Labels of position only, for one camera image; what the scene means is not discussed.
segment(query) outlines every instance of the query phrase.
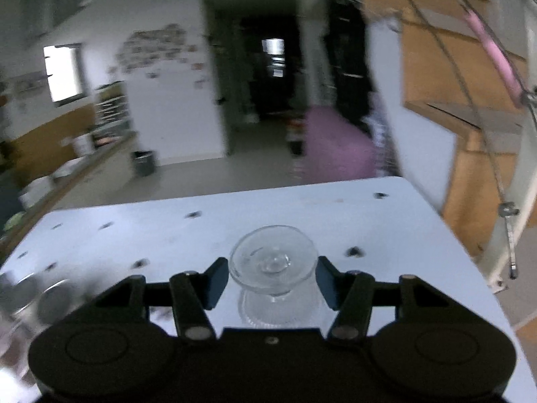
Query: pink cloth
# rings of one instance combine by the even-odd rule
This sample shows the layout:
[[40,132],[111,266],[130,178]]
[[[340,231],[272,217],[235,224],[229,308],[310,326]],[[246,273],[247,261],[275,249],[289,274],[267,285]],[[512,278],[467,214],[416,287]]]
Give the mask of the pink cloth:
[[332,107],[313,106],[306,112],[306,183],[375,177],[376,155],[373,141]]
[[485,31],[481,20],[473,11],[467,11],[465,20],[477,38],[481,41],[483,48],[485,48],[485,51],[492,60],[496,70],[499,72],[501,80],[503,80],[503,83],[509,92],[511,101],[514,103],[515,107],[522,107],[522,93],[524,87],[520,86],[518,83],[509,62],[501,52],[500,48]]

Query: trash can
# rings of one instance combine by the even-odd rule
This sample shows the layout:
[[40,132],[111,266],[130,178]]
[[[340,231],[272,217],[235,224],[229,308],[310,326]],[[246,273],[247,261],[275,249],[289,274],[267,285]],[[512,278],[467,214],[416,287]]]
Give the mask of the trash can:
[[133,162],[139,177],[149,176],[155,172],[155,152],[153,151],[135,151]]

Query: pink tube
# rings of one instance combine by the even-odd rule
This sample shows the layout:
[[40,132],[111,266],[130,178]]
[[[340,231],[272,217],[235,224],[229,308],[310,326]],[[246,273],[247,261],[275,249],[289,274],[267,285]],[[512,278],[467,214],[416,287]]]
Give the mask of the pink tube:
[[524,87],[518,83],[509,62],[501,52],[500,48],[485,31],[485,28],[479,17],[472,10],[468,10],[466,12],[465,20],[470,29],[472,29],[472,32],[474,32],[474,34],[480,40],[483,48],[492,60],[494,67],[500,74],[501,80],[507,88],[511,101],[515,107],[521,108],[523,106],[522,93],[524,92]]

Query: white wall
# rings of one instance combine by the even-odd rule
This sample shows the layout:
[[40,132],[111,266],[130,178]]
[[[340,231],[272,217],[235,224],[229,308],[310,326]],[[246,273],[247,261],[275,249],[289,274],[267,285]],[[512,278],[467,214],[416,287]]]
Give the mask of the white wall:
[[[0,0],[0,19],[12,10],[20,13],[19,4],[20,0]],[[130,75],[120,75],[126,80],[135,129],[140,132],[142,146],[156,150],[163,163],[221,157],[226,151],[225,139],[214,105],[216,93],[208,65],[202,0],[98,0],[28,50],[21,46],[20,36],[6,38],[8,46],[0,44],[0,65],[8,76],[42,70],[44,46],[80,42],[84,44],[87,80],[95,88],[109,82],[107,70],[117,65],[115,54],[133,32],[161,29],[170,23],[181,25],[186,30],[187,43],[197,45],[198,51],[184,55],[188,64],[162,61]],[[191,63],[206,65],[202,71],[192,71]],[[160,69],[160,77],[148,79],[145,73],[155,69]],[[195,80],[202,77],[208,81],[202,90],[195,89]],[[12,101],[8,104],[8,135],[20,136],[90,100],[56,108],[48,90],[44,90],[23,106]]]
[[444,205],[455,155],[456,136],[442,126],[405,109],[401,44],[395,18],[367,29],[369,67],[386,106],[403,176],[437,210]]

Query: white table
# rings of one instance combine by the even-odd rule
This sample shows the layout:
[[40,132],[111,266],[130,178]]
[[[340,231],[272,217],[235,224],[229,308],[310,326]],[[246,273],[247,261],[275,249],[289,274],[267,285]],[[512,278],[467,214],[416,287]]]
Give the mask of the white table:
[[[375,193],[388,196],[376,199]],[[198,211],[201,216],[197,218],[185,217]],[[102,228],[107,223],[113,224]],[[92,285],[96,292],[136,273],[144,274],[148,282],[167,281],[177,272],[203,271],[217,257],[229,257],[243,235],[270,224],[299,228],[341,271],[359,269],[379,281],[393,282],[400,274],[416,274],[484,317],[517,348],[517,367],[506,399],[537,401],[526,358],[495,297],[438,214],[402,178],[51,212],[14,250],[2,270],[21,279],[57,262],[56,268],[45,273],[48,282],[69,278],[81,286]],[[365,256],[347,257],[346,251],[353,246],[360,247]],[[132,264],[140,259],[149,260],[149,265],[133,270]],[[238,312],[239,296],[240,288],[230,278],[217,308],[209,312],[217,332],[245,326]],[[331,319],[334,313],[325,309]],[[374,309],[370,333],[393,318],[392,308]],[[329,319],[319,323],[323,330]],[[15,399],[17,390],[8,390],[7,384],[6,379],[0,383],[0,401],[22,401]]]

